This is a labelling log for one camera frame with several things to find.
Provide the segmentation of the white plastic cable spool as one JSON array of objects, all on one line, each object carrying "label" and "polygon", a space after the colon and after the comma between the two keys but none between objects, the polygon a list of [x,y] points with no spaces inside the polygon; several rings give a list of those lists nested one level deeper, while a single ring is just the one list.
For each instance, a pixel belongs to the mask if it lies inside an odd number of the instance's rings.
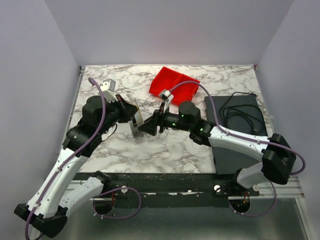
[{"label": "white plastic cable spool", "polygon": [[144,123],[144,119],[141,113],[139,103],[136,98],[134,98],[134,105],[136,106],[137,112],[131,118],[129,125],[130,125],[132,136],[135,138],[142,134],[142,132],[138,130],[138,127]]}]

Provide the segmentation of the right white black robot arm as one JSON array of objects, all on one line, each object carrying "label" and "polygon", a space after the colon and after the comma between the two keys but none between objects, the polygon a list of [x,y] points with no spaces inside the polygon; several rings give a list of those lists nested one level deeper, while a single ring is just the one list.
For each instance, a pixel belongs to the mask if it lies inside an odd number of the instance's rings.
[{"label": "right white black robot arm", "polygon": [[181,103],[177,114],[162,103],[138,130],[156,136],[168,128],[189,132],[189,138],[198,145],[228,149],[257,160],[257,164],[236,172],[234,186],[249,189],[267,181],[286,185],[292,174],[296,156],[280,134],[256,136],[219,127],[202,119],[200,109],[190,101]]}]

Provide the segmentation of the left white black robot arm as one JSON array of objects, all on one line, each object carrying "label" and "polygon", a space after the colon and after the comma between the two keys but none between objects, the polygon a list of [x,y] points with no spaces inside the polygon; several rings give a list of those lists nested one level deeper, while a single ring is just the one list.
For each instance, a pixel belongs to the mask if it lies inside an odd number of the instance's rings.
[{"label": "left white black robot arm", "polygon": [[66,190],[83,164],[102,143],[102,136],[116,124],[135,121],[139,107],[126,102],[119,94],[108,102],[101,96],[89,97],[82,107],[82,117],[67,131],[59,157],[37,193],[20,203],[14,213],[40,232],[54,238],[68,217],[90,198],[111,190],[111,177],[97,171],[87,181],[66,194]]}]

